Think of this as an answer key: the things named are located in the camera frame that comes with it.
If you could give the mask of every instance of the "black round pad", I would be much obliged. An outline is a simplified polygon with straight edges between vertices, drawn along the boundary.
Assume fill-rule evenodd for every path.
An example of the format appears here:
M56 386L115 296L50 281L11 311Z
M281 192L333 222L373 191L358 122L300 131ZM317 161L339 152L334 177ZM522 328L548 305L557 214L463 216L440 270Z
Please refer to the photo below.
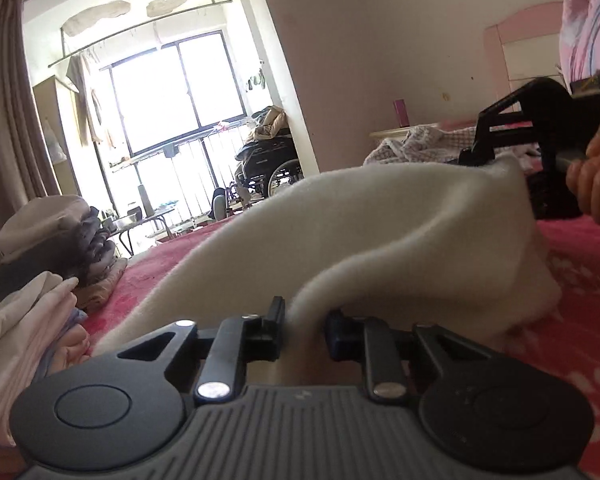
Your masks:
M62 395L56 415L74 428L104 428L121 420L131 409L131 399L119 388L91 384Z
M31 461L104 471L155 453L184 418L182 396L165 380L164 364L101 356L25 390L11 411L11 433Z
M418 410L442 451L504 474L576 464L594 422L574 386L506 357L454 364L423 394Z
M475 397L474 410L483 420L503 430L526 430L540 424L549 407L529 389L497 386Z

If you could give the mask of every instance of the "gray ridged surface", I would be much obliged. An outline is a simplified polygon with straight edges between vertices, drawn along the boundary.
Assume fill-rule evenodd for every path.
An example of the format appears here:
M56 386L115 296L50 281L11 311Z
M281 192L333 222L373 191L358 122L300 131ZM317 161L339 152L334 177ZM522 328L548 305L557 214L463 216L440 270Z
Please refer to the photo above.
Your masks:
M197 410L179 440L111 480L582 480L564 468L535 476L478 471L440 453L403 408L353 387L253 386L228 405ZM21 478L85 479L33 468Z

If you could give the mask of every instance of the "small table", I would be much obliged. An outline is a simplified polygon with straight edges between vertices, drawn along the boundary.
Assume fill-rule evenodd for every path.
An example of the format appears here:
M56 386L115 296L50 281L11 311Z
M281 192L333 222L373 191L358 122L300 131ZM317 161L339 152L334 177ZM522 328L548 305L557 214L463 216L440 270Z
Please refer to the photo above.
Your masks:
M164 216L168 215L169 213L174 212L175 209L176 209L175 206L169 207L167 209L162 209L161 211L158 211L158 212L152 214L151 216L148 216L147 218L143 218L142 220L138 220L136 222L133 222L132 224L125 225L122 229L117 230L113 234L120 235L118 237L118 239L120 240L120 243L122 244L122 246L126 249L126 252L131 254L131 256L135 256L136 254L134 253L134 247L133 247L133 244L131 243L131 229L138 227L142 224L146 224L147 222L152 222L152 221L157 220L157 221L162 222L162 224L164 225L164 230L167 233L167 238L169 240L171 240L173 238L173 235L171 234L171 231L169 229L169 226L167 225L167 221L164 219ZM128 240L129 247L127 247L126 244L122 241L122 235L124 233L126 233L126 239Z

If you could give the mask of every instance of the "gray folded cloth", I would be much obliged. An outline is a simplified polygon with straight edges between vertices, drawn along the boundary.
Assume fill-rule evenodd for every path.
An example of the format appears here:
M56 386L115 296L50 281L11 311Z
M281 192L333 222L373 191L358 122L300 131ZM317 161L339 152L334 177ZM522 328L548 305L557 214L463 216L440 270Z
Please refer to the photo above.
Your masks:
M0 302L45 270L59 274L64 279L80 276L83 272L81 269L86 269L85 254L99 228L100 219L88 217L72 229L60 231L40 242L15 260L1 263ZM111 243L115 251L115 244L113 241Z
M107 267L113 264L115 258L116 244L113 240L107 240L87 270L87 283L94 283L102 279Z

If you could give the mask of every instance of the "brown curtain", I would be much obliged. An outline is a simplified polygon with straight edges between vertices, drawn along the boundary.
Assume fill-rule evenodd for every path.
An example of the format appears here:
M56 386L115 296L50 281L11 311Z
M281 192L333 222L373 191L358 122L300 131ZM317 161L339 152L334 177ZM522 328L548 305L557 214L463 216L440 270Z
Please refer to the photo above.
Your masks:
M23 4L0 0L0 176L14 210L60 194L29 81Z

